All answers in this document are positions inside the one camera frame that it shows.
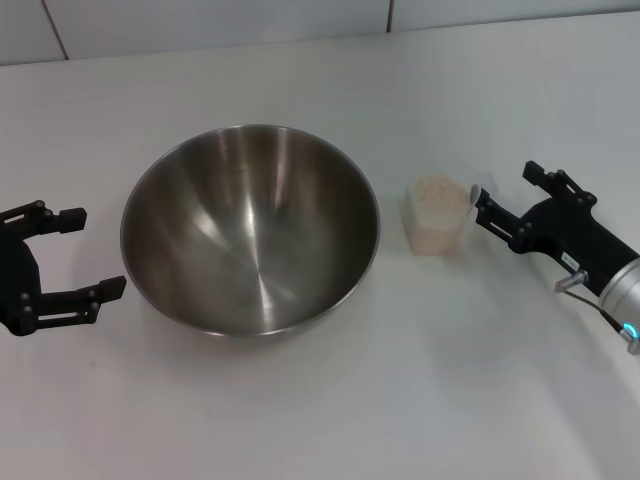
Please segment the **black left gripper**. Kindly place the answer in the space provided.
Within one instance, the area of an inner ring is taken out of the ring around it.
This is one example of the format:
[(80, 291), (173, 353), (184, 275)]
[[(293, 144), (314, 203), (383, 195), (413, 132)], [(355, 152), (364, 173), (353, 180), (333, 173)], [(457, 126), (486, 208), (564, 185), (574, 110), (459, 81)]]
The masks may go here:
[(124, 276), (40, 294), (39, 267), (21, 238), (81, 231), (86, 219), (83, 208), (56, 214), (42, 200), (0, 212), (0, 323), (14, 336), (33, 334), (36, 328), (94, 324), (103, 304), (122, 298)]

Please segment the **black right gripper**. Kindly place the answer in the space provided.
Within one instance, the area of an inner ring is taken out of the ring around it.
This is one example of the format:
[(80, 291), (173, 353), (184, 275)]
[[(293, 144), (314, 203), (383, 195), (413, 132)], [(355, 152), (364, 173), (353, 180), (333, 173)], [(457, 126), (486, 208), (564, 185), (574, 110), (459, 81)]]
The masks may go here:
[(593, 218), (586, 200), (597, 197), (579, 187), (564, 170), (546, 172), (536, 162), (528, 161), (522, 176), (553, 198), (537, 203), (521, 218), (496, 203), (484, 188), (475, 203), (476, 223), (505, 241), (514, 252), (542, 253), (570, 273), (585, 271), (586, 288), (595, 295), (638, 259), (636, 251)]

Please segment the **stainless steel mixing bowl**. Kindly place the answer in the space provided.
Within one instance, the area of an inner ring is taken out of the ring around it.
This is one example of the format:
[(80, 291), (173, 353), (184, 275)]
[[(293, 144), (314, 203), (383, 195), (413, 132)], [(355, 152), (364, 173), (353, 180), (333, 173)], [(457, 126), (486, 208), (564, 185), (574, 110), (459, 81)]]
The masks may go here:
[(120, 251), (140, 295), (167, 318), (260, 337), (341, 305), (380, 236), (376, 195), (348, 155), (299, 129), (247, 124), (158, 158), (127, 199)]

